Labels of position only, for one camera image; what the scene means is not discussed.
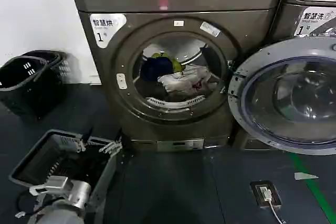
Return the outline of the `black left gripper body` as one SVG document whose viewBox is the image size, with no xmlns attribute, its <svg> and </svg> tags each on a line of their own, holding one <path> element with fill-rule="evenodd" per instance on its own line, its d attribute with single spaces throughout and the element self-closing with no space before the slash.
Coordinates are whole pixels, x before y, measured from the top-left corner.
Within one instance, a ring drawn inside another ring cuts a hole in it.
<svg viewBox="0 0 336 224">
<path fill-rule="evenodd" d="M 60 160 L 58 176 L 83 181 L 94 188 L 109 157 L 100 153 L 97 148 L 88 148 L 81 153 L 67 153 Z"/>
</svg>

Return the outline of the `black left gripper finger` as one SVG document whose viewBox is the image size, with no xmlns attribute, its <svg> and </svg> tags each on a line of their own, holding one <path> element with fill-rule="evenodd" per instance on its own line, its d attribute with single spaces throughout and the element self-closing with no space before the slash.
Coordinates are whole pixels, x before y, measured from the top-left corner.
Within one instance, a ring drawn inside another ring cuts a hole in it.
<svg viewBox="0 0 336 224">
<path fill-rule="evenodd" d="M 92 134 L 92 131 L 93 131 L 93 127 L 91 127 L 87 132 L 85 132 L 81 136 L 80 140 L 78 140 L 78 147 L 79 147 L 79 149 L 77 150 L 78 153 L 86 151 L 86 145 L 89 140 L 89 137 Z"/>
<path fill-rule="evenodd" d="M 116 140 L 100 148 L 99 153 L 105 153 L 105 154 L 118 153 L 123 148 L 121 140 L 122 140 L 122 137 L 119 136 Z"/>
</svg>

